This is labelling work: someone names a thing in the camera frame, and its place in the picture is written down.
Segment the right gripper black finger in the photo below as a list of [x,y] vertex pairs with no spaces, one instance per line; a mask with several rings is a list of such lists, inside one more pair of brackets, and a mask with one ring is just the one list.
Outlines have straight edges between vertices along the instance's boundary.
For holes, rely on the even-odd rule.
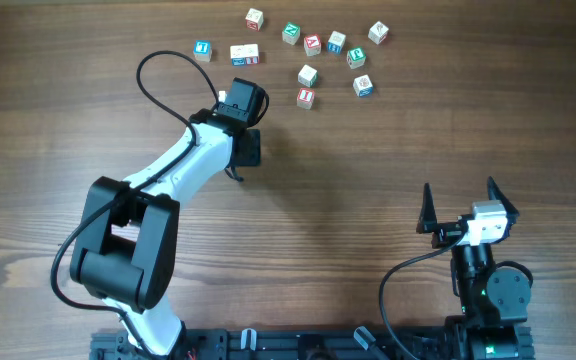
[[487,192],[490,200],[498,200],[504,206],[507,218],[509,220],[517,220],[520,216],[517,208],[510,202],[510,200],[503,194],[503,192],[498,187],[497,183],[494,181],[492,176],[487,179]]
[[432,190],[429,183],[424,184],[422,207],[419,215],[420,225],[435,225],[437,223],[437,216],[435,212],[434,200]]

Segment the blue side paired block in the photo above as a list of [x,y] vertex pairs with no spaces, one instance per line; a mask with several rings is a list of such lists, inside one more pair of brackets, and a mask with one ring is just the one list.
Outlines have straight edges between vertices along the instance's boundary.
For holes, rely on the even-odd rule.
[[245,60],[245,46],[232,45],[230,47],[230,59],[233,66],[243,66],[246,64]]

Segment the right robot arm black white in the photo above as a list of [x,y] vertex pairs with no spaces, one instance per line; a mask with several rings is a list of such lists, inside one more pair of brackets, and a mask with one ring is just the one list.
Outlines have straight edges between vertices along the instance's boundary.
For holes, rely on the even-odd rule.
[[416,231],[432,235],[432,247],[451,252],[453,293],[462,313],[446,318],[440,359],[533,359],[535,349],[527,321],[534,278],[514,261],[497,262],[492,246],[507,239],[519,211],[493,178],[488,199],[474,202],[469,214],[454,222],[437,220],[432,192],[424,185]]

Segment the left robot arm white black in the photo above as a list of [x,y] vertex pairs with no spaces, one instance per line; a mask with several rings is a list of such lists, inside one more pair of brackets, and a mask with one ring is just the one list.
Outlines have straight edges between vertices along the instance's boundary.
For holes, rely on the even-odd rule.
[[122,181],[98,178],[82,221],[67,239],[70,277],[118,315],[138,354],[166,359],[185,335],[167,297],[179,214],[215,174],[260,162],[259,110],[221,103],[187,122],[182,137],[153,163]]

